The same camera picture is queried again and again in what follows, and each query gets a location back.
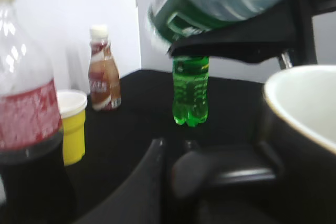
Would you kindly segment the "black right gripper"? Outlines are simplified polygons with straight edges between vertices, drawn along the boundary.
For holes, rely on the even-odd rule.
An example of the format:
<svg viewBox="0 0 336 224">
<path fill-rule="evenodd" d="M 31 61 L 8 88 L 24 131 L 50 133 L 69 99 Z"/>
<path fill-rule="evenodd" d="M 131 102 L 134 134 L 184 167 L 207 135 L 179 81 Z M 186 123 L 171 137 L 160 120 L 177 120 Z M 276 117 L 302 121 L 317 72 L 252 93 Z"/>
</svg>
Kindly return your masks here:
<svg viewBox="0 0 336 224">
<path fill-rule="evenodd" d="M 313 18 L 335 12 L 335 0 L 285 0 L 293 28 L 214 30 L 180 39 L 170 46 L 172 58 L 217 57 L 258 64 L 285 51 L 286 65 L 317 64 Z"/>
</svg>

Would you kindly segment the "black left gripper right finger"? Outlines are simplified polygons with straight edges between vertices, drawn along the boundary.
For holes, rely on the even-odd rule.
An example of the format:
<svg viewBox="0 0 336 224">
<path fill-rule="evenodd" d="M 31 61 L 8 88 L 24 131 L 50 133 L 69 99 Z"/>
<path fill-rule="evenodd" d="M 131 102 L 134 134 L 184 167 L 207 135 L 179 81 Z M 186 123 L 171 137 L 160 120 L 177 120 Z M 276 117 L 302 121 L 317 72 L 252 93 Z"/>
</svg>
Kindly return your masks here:
<svg viewBox="0 0 336 224">
<path fill-rule="evenodd" d="M 223 183 L 223 152 L 188 152 L 173 165 L 171 187 L 177 213 L 189 218 L 201 193 Z"/>
</svg>

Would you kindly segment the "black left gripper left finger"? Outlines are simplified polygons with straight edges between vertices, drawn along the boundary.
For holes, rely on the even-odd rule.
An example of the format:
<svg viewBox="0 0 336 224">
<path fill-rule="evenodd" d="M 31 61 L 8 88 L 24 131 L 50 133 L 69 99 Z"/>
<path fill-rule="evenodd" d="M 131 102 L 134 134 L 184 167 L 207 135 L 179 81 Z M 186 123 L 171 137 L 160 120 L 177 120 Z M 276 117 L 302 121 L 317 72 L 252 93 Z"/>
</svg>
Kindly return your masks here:
<svg viewBox="0 0 336 224">
<path fill-rule="evenodd" d="M 93 140 L 69 169 L 77 192 L 73 223 L 161 223 L 166 140 Z"/>
</svg>

